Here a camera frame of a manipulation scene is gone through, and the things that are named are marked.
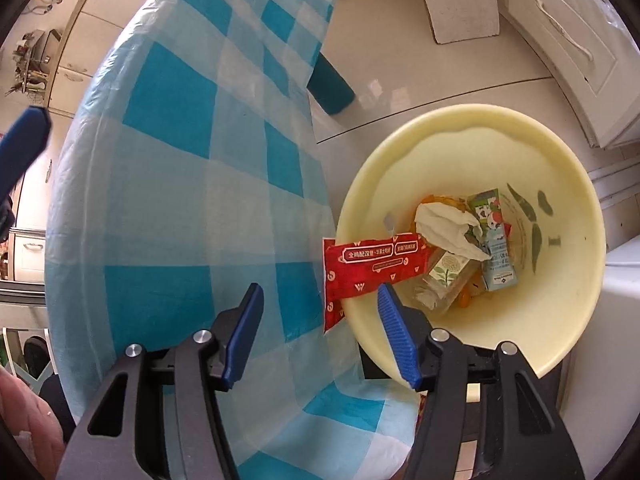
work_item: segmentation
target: silver bolt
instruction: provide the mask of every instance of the silver bolt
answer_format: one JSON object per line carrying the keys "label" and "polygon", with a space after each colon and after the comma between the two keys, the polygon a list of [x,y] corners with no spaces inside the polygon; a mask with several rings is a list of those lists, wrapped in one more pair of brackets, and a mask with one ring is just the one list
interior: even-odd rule
{"label": "silver bolt", "polygon": [[211,340],[211,332],[209,330],[198,330],[193,334],[193,340],[198,344],[203,344]]}
{"label": "silver bolt", "polygon": [[127,349],[124,351],[127,357],[137,357],[142,353],[142,346],[138,343],[133,343],[127,346]]}
{"label": "silver bolt", "polygon": [[507,355],[516,355],[518,353],[518,347],[511,341],[505,341],[502,343],[500,345],[500,350],[502,350],[503,354]]}
{"label": "silver bolt", "polygon": [[434,328],[433,330],[431,330],[431,339],[437,341],[438,343],[444,343],[447,339],[449,339],[449,332],[447,332],[443,328]]}

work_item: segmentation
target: tile floor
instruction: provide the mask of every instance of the tile floor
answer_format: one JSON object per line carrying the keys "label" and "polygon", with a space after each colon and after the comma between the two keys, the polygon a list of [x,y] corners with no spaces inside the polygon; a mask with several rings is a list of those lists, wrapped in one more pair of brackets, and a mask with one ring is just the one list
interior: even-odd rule
{"label": "tile floor", "polygon": [[[523,112],[558,134],[587,171],[640,154],[640,144],[590,148],[558,84],[504,19],[498,36],[439,45],[424,0],[337,0],[322,52],[356,93],[356,101],[332,117],[312,102],[336,221],[373,149],[410,119],[447,105],[487,103]],[[639,198],[604,210],[609,249],[640,234]]]}

